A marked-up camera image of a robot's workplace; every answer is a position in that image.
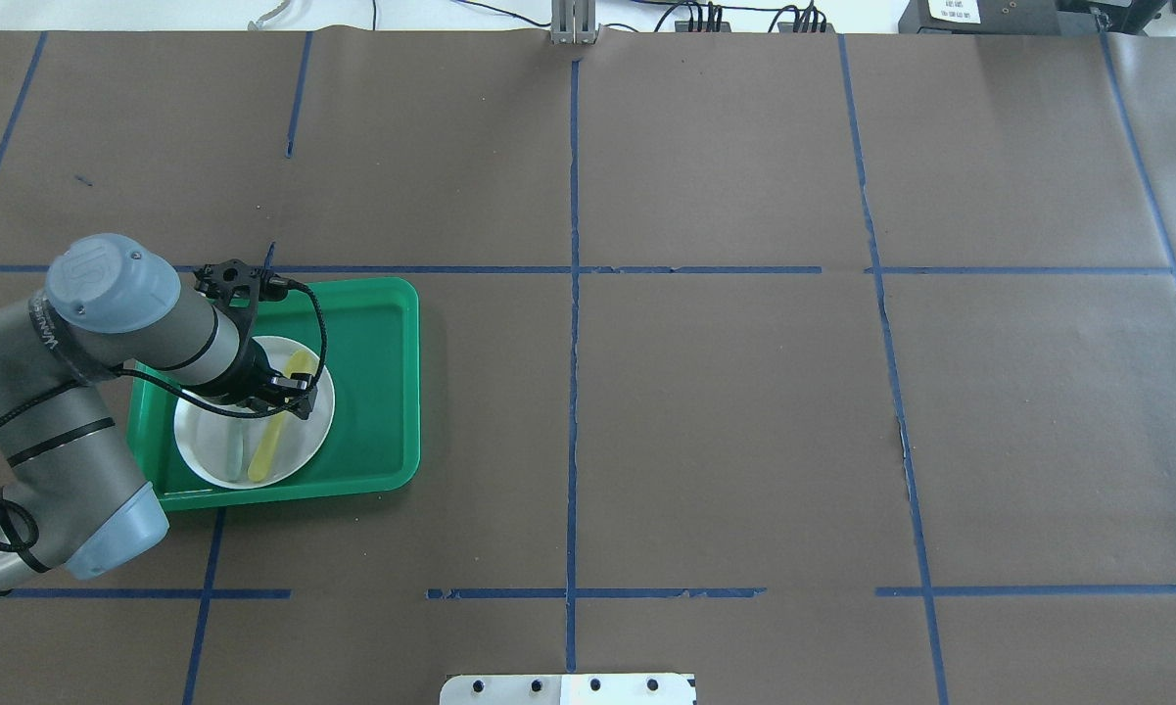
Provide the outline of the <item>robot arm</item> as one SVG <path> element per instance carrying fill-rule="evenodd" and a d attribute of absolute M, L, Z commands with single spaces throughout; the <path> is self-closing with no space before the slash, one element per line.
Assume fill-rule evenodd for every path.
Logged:
<path fill-rule="evenodd" d="M 99 393 L 140 379 L 239 420 L 307 419 L 323 367 L 270 366 L 253 335 L 259 305 L 310 287 L 239 259 L 206 264 L 183 284 L 134 238 L 80 238 L 44 286 L 0 308 L 0 599 L 64 568 L 91 580 L 163 540 L 153 483 Z"/>

